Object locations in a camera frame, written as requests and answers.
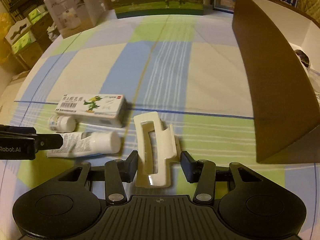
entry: cardboard storage box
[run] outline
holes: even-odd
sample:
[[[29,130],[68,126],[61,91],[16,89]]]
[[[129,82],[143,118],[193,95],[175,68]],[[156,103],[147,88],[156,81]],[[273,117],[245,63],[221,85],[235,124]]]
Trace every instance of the cardboard storage box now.
[[[103,12],[101,0],[44,0],[44,3],[64,38],[95,27]]]
[[[319,163],[320,108],[291,45],[320,72],[320,25],[278,0],[236,0],[233,30],[246,69],[258,163]]]

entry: blue line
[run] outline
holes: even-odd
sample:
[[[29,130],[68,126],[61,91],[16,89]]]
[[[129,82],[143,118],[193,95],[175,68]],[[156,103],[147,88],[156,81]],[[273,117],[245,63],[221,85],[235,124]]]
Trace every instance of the blue line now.
[[[310,234],[310,239],[312,238],[312,233],[313,233],[313,228],[315,226],[315,223],[316,223],[316,210],[317,210],[317,198],[318,198],[318,194],[317,194],[317,172],[316,172],[316,164],[314,163],[314,166],[315,166],[315,176],[316,176],[316,204],[315,204],[315,214],[313,216],[313,224],[312,224],[312,229],[311,229],[311,234]]]
[[[47,104],[47,105],[57,105],[58,103],[50,102],[36,102],[36,101],[15,101],[18,103],[34,103],[34,104]],[[159,113],[170,113],[170,114],[190,114],[190,115],[204,115],[204,116],[216,116],[216,117],[231,117],[239,119],[249,119],[253,120],[253,117],[239,116],[239,115],[227,115],[227,114],[209,114],[209,113],[196,113],[196,112],[185,112],[185,111],[172,111],[172,110],[161,110],[161,109],[145,109],[145,108],[135,108],[129,107],[129,110],[143,111],[143,112],[159,112]]]
[[[204,116],[217,116],[217,117],[232,117],[241,119],[253,120],[253,117],[239,116],[239,115],[227,115],[227,114],[208,114],[208,113],[196,113],[196,112],[184,112],[184,111],[171,111],[171,110],[160,110],[160,109],[144,109],[144,108],[129,108],[130,110],[145,111],[145,112],[159,112],[159,113],[171,113],[171,114],[190,114],[190,115],[204,115]]]

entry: quilted fabric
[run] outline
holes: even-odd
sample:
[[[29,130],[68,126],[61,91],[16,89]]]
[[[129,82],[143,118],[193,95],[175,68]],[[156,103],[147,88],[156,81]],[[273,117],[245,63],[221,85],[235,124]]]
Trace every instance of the quilted fabric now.
[[[299,0],[297,9],[310,15],[320,23],[320,0]]]

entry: checkered tablecloth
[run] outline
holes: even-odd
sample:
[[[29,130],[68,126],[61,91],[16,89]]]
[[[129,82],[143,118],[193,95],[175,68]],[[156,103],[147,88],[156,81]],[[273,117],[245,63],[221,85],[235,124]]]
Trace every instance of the checkered tablecloth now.
[[[303,239],[320,239],[317,164],[263,165],[255,161],[255,134],[248,82],[231,28],[232,15],[161,15],[108,20],[67,39],[59,37],[36,63],[12,106],[10,125],[49,133],[47,120],[65,93],[124,94],[132,103],[129,123],[116,129],[124,138],[121,155],[82,158],[92,166],[125,159],[137,149],[133,116],[158,111],[172,123],[183,150],[219,166],[240,162],[297,194],[307,207]],[[99,127],[99,131],[115,128]],[[97,130],[80,125],[79,131]],[[12,205],[23,193],[72,167],[79,160],[0,161],[0,240],[18,239]],[[189,194],[179,165],[173,185],[130,194]],[[93,192],[104,198],[103,183]]]

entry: screw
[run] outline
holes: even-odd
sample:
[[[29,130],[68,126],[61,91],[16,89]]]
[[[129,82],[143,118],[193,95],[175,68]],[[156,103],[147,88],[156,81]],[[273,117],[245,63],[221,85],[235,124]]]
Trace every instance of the screw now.
[[[108,199],[110,199],[112,202],[117,202],[123,200],[124,196],[118,193],[113,193],[108,196]]]
[[[211,198],[212,198],[211,195],[206,193],[201,193],[196,196],[196,199],[202,202],[209,201]]]

